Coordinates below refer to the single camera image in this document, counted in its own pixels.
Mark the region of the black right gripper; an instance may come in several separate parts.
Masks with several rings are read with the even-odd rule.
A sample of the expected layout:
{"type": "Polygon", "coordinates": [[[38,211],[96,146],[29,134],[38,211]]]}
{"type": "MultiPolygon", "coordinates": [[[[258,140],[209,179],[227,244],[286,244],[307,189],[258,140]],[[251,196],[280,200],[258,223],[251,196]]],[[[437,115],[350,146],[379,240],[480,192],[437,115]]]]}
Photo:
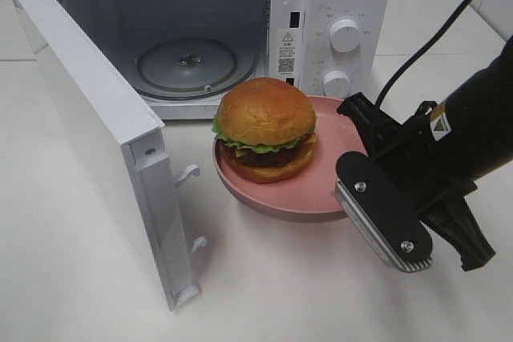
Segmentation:
{"type": "Polygon", "coordinates": [[[334,196],[383,263],[400,272],[420,272],[432,264],[432,239],[420,221],[454,247],[464,271],[495,256],[465,200],[476,184],[450,171],[443,164],[446,155],[434,153],[438,141],[432,128],[444,108],[422,102],[403,124],[363,93],[337,108],[378,165],[360,152],[341,155],[334,196]]]}

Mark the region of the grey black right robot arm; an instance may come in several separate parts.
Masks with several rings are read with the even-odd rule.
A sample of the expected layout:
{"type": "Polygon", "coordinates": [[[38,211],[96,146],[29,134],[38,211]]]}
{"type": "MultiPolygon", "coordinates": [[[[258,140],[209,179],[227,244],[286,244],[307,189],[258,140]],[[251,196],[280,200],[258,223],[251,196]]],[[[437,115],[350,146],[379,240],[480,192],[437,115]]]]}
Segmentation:
{"type": "Polygon", "coordinates": [[[444,101],[425,101],[404,123],[356,94],[337,109],[365,152],[336,164],[335,195],[388,266],[411,273],[431,263],[436,233],[465,271],[495,250],[465,200],[476,181],[512,159],[512,45],[444,101]]]}

